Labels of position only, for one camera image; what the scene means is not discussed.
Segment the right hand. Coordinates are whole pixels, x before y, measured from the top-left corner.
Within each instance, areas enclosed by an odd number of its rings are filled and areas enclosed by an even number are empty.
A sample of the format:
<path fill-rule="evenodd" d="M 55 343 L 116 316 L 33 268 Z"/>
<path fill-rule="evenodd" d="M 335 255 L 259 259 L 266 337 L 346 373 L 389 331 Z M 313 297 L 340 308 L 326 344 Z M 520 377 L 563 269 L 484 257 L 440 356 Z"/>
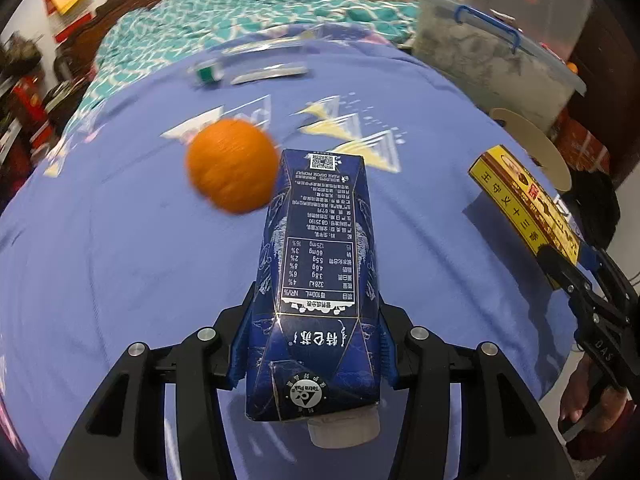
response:
<path fill-rule="evenodd" d="M 588 411 L 589 400 L 597 385 L 597 372 L 600 370 L 588 354 L 584 354 L 577 364 L 576 370 L 561 396 L 558 427 L 564 434 L 565 426 L 577 424 L 582 415 Z M 588 430 L 605 432 L 610 430 L 623 414 L 628 400 L 627 389 L 616 389 L 607 386 L 601 394 L 599 411 L 586 425 Z"/>

